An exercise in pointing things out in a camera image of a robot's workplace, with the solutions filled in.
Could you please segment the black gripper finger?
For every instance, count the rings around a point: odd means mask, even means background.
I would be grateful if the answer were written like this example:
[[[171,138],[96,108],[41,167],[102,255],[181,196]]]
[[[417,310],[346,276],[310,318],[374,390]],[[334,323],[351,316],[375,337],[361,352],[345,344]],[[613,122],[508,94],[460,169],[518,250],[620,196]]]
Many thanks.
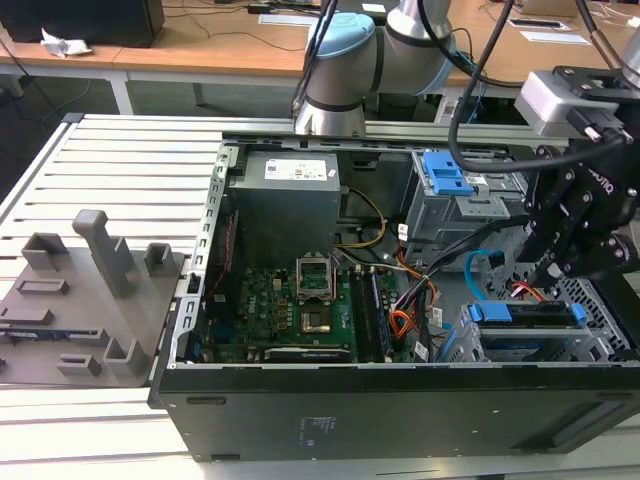
[[[533,172],[530,180],[527,236],[516,260],[579,264],[585,258],[585,166],[574,162]]]
[[[589,232],[578,228],[560,236],[532,273],[532,286],[550,289],[561,278],[602,279],[639,270],[639,253],[632,239],[618,232]]]

